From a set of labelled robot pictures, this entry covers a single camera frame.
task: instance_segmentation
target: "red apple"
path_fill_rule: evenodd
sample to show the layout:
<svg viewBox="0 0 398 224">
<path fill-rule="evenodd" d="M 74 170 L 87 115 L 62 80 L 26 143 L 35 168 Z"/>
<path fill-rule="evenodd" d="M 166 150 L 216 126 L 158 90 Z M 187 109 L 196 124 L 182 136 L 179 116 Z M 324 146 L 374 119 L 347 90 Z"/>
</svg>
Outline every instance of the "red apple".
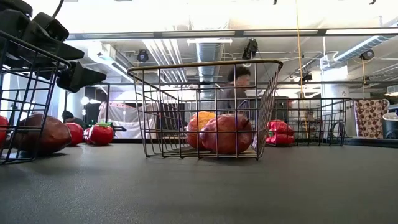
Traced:
<svg viewBox="0 0 398 224">
<path fill-rule="evenodd" d="M 248 120 L 244 115 L 238 114 L 236 129 L 238 131 L 252 131 L 250 120 Z M 217 117 L 217 122 L 216 118 L 209 120 L 209 122 L 201 131 L 235 131 L 236 129 L 235 114 L 223 114 Z M 200 133 L 199 137 L 203 146 L 214 153 L 218 151 L 219 154 L 235 154 L 236 149 L 238 149 L 238 153 L 241 153 L 248 149 L 253 139 L 253 133 L 238 133 L 238 145 L 236 145 L 235 134 L 235 132 L 219 132 L 217 139 L 216 133 Z"/>
</svg>

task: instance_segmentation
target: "ceiling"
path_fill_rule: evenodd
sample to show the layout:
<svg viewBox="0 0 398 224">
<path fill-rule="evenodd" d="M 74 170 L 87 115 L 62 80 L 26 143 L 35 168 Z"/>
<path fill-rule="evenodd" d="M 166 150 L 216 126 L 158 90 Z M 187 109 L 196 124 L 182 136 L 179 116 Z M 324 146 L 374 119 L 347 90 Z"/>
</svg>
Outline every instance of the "ceiling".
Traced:
<svg viewBox="0 0 398 224">
<path fill-rule="evenodd" d="M 272 5 L 274 0 L 222 0 L 217 1 L 217 4 L 210 4 L 213 2 L 207 0 L 186 0 L 184 3 L 158 0 L 127 2 L 106 0 L 96 1 L 93 4 L 92 0 L 78 0 L 73 3 L 66 2 L 57 19 L 71 34 L 190 30 L 193 29 L 192 20 L 195 19 L 204 24 L 227 20 L 228 29 L 233 30 L 296 29 L 297 23 L 301 29 L 388 27 L 398 20 L 395 10 L 398 1 L 377 0 L 374 5 L 369 5 L 370 0 L 298 0 L 296 5 L 294 0 L 280 0 L 275 6 Z M 38 9 L 36 12 L 44 11 L 49 14 L 57 6 L 53 1 L 48 1 L 48 4 L 39 4 L 39 0 L 31 0 L 29 3 L 34 9 Z M 85 19 L 78 16 L 71 17 L 71 14 L 85 15 Z M 349 50 L 370 37 L 301 37 L 301 55 L 298 53 L 297 37 L 259 37 L 256 38 L 259 45 L 256 58 L 284 60 L 279 81 L 289 81 L 290 77 L 298 81 L 299 73 L 295 71 L 300 67 L 299 56 L 302 57 L 302 65 L 313 60 L 323 51 L 329 58 L 333 58 L 337 52 Z M 139 63 L 136 60 L 138 51 L 147 48 L 140 39 L 80 40 L 69 41 L 68 44 L 87 51 L 88 42 L 112 45 L 134 67 L 157 65 L 153 55 L 149 55 L 149 61 L 146 63 Z M 224 45 L 221 60 L 241 59 L 247 42 L 248 38 L 232 38 L 231 44 Z M 177 44 L 183 63 L 197 61 L 195 44 L 187 44 L 187 39 L 177 39 Z M 398 38 L 394 37 L 373 48 L 375 58 L 365 64 L 365 73 L 363 73 L 359 58 L 349 60 L 347 62 L 348 79 L 360 81 L 365 74 L 371 80 L 388 79 L 393 82 L 394 74 L 398 74 L 397 44 Z M 172 60 L 171 55 L 167 57 L 169 61 Z M 120 72 L 115 71 L 114 68 L 101 65 L 89 57 L 84 58 L 84 63 L 92 69 L 107 73 L 107 81 L 114 82 L 121 77 Z M 230 69 L 231 67 L 222 67 L 218 80 L 226 80 Z M 270 67 L 267 66 L 257 66 L 258 80 L 268 81 L 267 72 L 272 73 L 269 69 Z M 318 60 L 315 60 L 309 69 L 313 73 L 319 71 Z M 197 71 L 187 72 L 187 76 L 190 80 L 198 79 Z M 385 87 L 386 85 L 367 86 L 370 91 L 385 91 Z M 361 88 L 361 85 L 354 85 L 351 88 L 356 91 Z"/>
</svg>

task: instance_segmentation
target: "fluorescent light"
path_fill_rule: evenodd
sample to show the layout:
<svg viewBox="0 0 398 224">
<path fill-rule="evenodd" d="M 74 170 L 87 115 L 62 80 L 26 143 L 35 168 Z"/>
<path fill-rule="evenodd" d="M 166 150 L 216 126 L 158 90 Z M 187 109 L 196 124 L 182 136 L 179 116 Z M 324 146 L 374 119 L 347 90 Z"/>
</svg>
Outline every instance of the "fluorescent light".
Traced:
<svg viewBox="0 0 398 224">
<path fill-rule="evenodd" d="M 379 28 L 379 29 L 330 29 L 326 31 L 326 35 L 338 34 L 398 34 L 398 28 Z"/>
<path fill-rule="evenodd" d="M 133 39 L 133 38 L 150 38 L 154 37 L 151 32 L 143 33 L 114 33 L 114 34 L 83 34 L 84 39 Z"/>
<path fill-rule="evenodd" d="M 297 30 L 251 30 L 244 31 L 243 35 L 295 35 Z M 318 30 L 300 30 L 300 34 L 317 34 Z"/>
<path fill-rule="evenodd" d="M 202 38 L 202 39 L 188 39 L 187 44 L 232 44 L 232 39 L 216 39 L 216 38 Z"/>
<path fill-rule="evenodd" d="M 101 102 L 98 101 L 98 100 L 91 99 L 91 100 L 90 100 L 90 103 L 91 103 L 91 104 L 96 104 L 96 103 L 101 103 Z"/>
<path fill-rule="evenodd" d="M 219 37 L 219 36 L 234 36 L 235 31 L 189 31 L 189 32 L 163 32 L 162 37 Z"/>
</svg>

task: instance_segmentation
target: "cable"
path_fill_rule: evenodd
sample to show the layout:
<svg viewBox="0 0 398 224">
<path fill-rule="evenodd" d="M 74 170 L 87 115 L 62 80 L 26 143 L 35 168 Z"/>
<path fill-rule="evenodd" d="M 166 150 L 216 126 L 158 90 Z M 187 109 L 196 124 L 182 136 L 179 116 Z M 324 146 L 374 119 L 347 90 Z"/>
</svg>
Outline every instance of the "cable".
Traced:
<svg viewBox="0 0 398 224">
<path fill-rule="evenodd" d="M 298 7 L 298 0 L 296 2 L 296 21 L 297 21 L 297 45 L 298 45 L 298 55 L 301 55 L 301 46 L 300 46 L 300 23 L 299 23 L 299 7 Z M 301 97 L 304 98 L 303 94 L 303 69 L 302 69 L 302 61 L 301 57 L 298 58 L 298 63 L 300 65 L 300 91 Z"/>
<path fill-rule="evenodd" d="M 271 76 L 269 76 L 268 69 L 267 69 L 266 65 L 265 65 L 264 63 L 262 63 L 262 65 L 264 66 L 264 69 L 266 70 L 266 73 L 267 73 L 267 76 L 268 76 L 268 80 L 271 81 Z"/>
<path fill-rule="evenodd" d="M 365 63 L 364 63 L 364 61 L 363 61 L 363 58 L 362 58 L 362 74 L 363 74 L 363 84 L 362 84 L 362 92 L 363 92 L 363 95 L 362 95 L 362 97 L 365 99 L 365 84 L 366 84 L 366 77 L 365 77 Z"/>
<path fill-rule="evenodd" d="M 362 59 L 362 62 L 357 62 L 357 61 L 355 61 L 355 59 L 353 59 L 353 61 L 354 61 L 355 63 L 358 63 L 358 64 L 367 64 L 367 63 L 373 61 L 373 59 L 374 59 L 374 58 L 372 58 L 371 60 L 368 60 L 367 62 L 364 62 L 363 59 Z"/>
<path fill-rule="evenodd" d="M 58 15 L 58 13 L 60 12 L 62 4 L 63 4 L 63 0 L 60 1 L 60 4 L 58 5 L 57 9 L 55 10 L 54 14 L 52 15 L 53 18 L 55 18 Z"/>
</svg>

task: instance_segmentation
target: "wire basket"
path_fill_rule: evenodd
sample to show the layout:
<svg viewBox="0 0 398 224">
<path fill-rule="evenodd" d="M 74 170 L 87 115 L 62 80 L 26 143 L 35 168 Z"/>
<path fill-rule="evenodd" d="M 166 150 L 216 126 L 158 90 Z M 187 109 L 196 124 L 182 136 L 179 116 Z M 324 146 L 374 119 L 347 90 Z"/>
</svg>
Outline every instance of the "wire basket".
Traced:
<svg viewBox="0 0 398 224">
<path fill-rule="evenodd" d="M 29 56 L 13 58 L 10 52 L 15 53 L 16 50 Z M 46 63 L 37 63 L 40 58 L 46 58 Z M 0 164 L 35 159 L 37 146 L 32 145 L 33 150 L 26 154 L 13 147 L 14 141 L 18 134 L 26 132 L 38 132 L 40 139 L 45 119 L 42 119 L 40 126 L 24 126 L 20 121 L 32 113 L 42 113 L 43 118 L 47 116 L 56 81 L 55 74 L 70 66 L 62 58 L 0 31 L 0 114 L 8 120 L 8 125 L 0 126 L 0 136 L 7 133 L 4 140 L 0 139 Z M 15 83 L 20 87 L 9 88 Z M 45 100 L 35 101 L 37 95 L 43 96 Z"/>
<path fill-rule="evenodd" d="M 254 84 L 250 86 L 219 86 L 220 82 L 208 80 L 202 82 L 164 83 L 167 71 L 171 71 L 170 73 L 183 73 L 189 68 L 230 66 L 233 67 L 234 75 L 236 76 L 236 66 L 247 65 L 248 63 L 254 68 L 254 73 L 252 73 Z M 270 72 L 267 71 L 267 68 L 275 68 L 274 72 L 271 73 L 272 76 L 268 77 L 268 82 L 259 82 L 258 64 L 264 64 L 268 74 Z M 266 124 L 271 119 L 278 74 L 282 66 L 283 63 L 278 60 L 240 60 L 130 68 L 128 74 L 133 77 L 135 83 L 136 106 L 145 155 L 147 157 L 249 157 L 259 159 L 263 155 L 264 136 L 267 133 Z M 148 81 L 147 77 L 150 71 L 157 73 L 157 83 Z M 254 94 L 252 97 L 238 98 L 236 92 L 239 88 L 254 91 Z M 219 98 L 218 95 L 221 91 L 230 89 L 234 91 L 234 98 Z M 233 101 L 235 106 L 233 108 L 220 108 L 217 105 L 221 101 Z M 221 131 L 217 123 L 217 128 L 214 131 L 199 129 L 187 131 L 186 127 L 189 125 L 190 119 L 194 115 L 199 116 L 201 111 L 215 113 L 215 121 L 218 121 L 221 114 L 234 114 L 234 128 Z M 243 114 L 250 122 L 252 126 L 250 130 L 237 129 L 238 114 Z M 198 120 L 196 119 L 196 127 L 200 127 Z M 204 149 L 199 147 L 198 144 L 193 147 L 187 141 L 187 136 L 191 133 L 196 134 L 197 142 L 200 141 L 199 135 L 201 133 L 215 133 L 215 148 Z M 225 141 L 225 139 L 222 139 L 222 136 L 225 136 L 223 135 L 224 133 L 234 134 L 234 138 L 228 140 L 234 141 L 235 145 L 228 153 L 221 152 L 219 149 L 219 144 Z M 238 135 L 243 133 L 248 134 L 249 138 L 253 140 L 250 146 L 242 152 L 241 148 L 238 149 L 240 144 Z"/>
<path fill-rule="evenodd" d="M 351 98 L 301 98 L 275 100 L 272 117 L 276 125 L 285 123 L 291 133 L 281 133 L 271 141 L 271 146 L 342 146 L 346 137 L 347 111 L 351 109 Z"/>
</svg>

